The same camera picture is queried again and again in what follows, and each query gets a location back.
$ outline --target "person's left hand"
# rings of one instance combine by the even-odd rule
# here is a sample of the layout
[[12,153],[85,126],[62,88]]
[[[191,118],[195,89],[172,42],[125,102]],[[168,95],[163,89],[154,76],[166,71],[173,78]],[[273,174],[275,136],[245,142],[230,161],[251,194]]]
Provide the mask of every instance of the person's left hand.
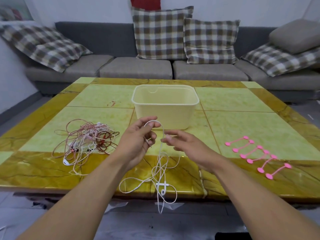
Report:
[[157,118],[157,116],[140,118],[123,133],[114,154],[124,161],[126,171],[138,165],[149,147],[155,144],[157,135],[151,130],[152,128],[160,127],[160,123],[152,121],[146,126],[144,125],[148,121],[156,120]]

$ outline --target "plastic storage box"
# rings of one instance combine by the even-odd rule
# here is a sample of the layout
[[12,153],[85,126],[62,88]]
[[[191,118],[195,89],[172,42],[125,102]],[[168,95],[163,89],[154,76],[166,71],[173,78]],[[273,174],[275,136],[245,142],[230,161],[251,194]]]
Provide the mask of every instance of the plastic storage box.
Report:
[[199,98],[195,89],[187,85],[139,85],[132,102],[137,118],[158,116],[165,130],[184,130],[190,125]]

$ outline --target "plaid pillow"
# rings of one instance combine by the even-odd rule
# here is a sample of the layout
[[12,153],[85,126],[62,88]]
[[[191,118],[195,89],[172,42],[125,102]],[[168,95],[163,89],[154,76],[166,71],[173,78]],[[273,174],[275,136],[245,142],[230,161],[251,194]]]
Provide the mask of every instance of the plaid pillow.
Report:
[[320,46],[299,54],[290,54],[271,43],[250,51],[241,59],[250,62],[274,77],[288,72],[307,68],[320,62]]
[[192,18],[193,6],[183,9],[145,11],[132,9],[137,58],[186,60],[183,20]]
[[57,72],[64,72],[82,55],[92,54],[53,28],[25,25],[6,25],[3,28],[3,38],[31,59]]
[[205,22],[184,20],[184,49],[187,64],[234,64],[233,49],[240,20]]

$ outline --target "sofa backrest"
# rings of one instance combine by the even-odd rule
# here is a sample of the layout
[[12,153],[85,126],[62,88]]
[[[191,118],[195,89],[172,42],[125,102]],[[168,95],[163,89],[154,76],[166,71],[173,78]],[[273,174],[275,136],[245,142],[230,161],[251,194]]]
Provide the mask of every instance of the sofa backrest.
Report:
[[[133,24],[58,22],[59,32],[76,43],[82,44],[97,55],[136,57],[137,48]],[[234,44],[239,58],[269,41],[274,27],[239,27]]]

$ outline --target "gray floor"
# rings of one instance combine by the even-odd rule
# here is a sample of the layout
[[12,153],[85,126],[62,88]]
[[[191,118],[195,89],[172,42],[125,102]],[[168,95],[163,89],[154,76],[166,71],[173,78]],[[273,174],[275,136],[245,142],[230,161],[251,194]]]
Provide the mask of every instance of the gray floor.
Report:
[[[0,135],[28,116],[49,98],[42,98],[0,126]],[[293,105],[310,122],[320,127],[320,105],[316,101]],[[320,225],[320,209],[302,210]],[[45,213],[39,206],[12,193],[0,192],[1,240],[13,240]],[[186,203],[162,215],[153,202],[131,201],[104,215],[96,240],[102,239],[214,239],[217,232],[243,232],[243,223],[232,204]]]

